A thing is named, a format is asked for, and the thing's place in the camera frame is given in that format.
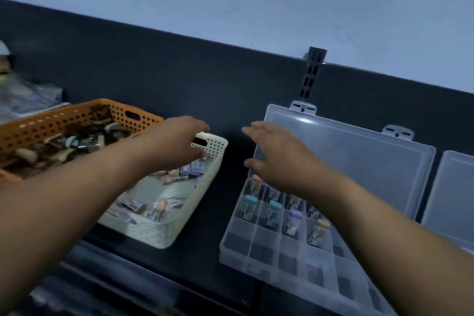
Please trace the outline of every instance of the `orange basket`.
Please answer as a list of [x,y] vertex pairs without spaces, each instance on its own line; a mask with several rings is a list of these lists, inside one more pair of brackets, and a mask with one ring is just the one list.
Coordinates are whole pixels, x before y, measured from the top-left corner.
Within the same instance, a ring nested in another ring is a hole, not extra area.
[[[109,106],[113,120],[120,122],[132,133],[139,133],[154,123],[163,121],[161,116],[131,105],[109,99],[96,99],[0,125],[0,153],[10,153],[18,148],[43,142],[47,137],[61,133],[66,125],[73,122],[84,126],[92,124],[91,106],[95,105]],[[0,169],[0,186],[21,180],[19,176]]]

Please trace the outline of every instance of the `box lid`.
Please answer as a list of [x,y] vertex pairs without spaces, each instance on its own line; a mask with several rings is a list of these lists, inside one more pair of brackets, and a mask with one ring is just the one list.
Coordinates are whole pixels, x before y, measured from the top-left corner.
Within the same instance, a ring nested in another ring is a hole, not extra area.
[[[415,218],[434,147],[273,104],[265,121],[287,128],[327,165]],[[263,159],[259,147],[255,157]]]
[[474,250],[474,156],[443,153],[421,224]]

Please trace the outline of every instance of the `white wall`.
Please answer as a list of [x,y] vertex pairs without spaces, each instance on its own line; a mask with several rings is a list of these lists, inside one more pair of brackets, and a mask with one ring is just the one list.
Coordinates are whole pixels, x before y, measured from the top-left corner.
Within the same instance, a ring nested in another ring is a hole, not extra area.
[[474,93],[474,0],[16,1]]

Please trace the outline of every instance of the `hand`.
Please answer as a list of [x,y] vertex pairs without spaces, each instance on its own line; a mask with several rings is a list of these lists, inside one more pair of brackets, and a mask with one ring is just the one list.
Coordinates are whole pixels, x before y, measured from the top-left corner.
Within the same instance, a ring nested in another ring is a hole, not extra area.
[[333,195],[345,176],[328,168],[287,129],[255,121],[242,132],[260,145],[265,161],[247,159],[244,165],[277,190],[309,199]]
[[169,118],[157,123],[135,138],[134,150],[146,164],[149,173],[180,168],[203,157],[206,152],[191,146],[197,133],[208,132],[209,126],[191,116]]

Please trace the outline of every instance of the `left hand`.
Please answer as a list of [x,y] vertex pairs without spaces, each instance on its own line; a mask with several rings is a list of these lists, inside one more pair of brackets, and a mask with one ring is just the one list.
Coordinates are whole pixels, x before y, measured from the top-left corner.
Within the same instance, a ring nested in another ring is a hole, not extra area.
[[197,133],[209,132],[209,126],[192,116],[169,118],[149,128],[139,136],[127,140],[149,173],[178,169],[205,156],[205,151],[192,147]]

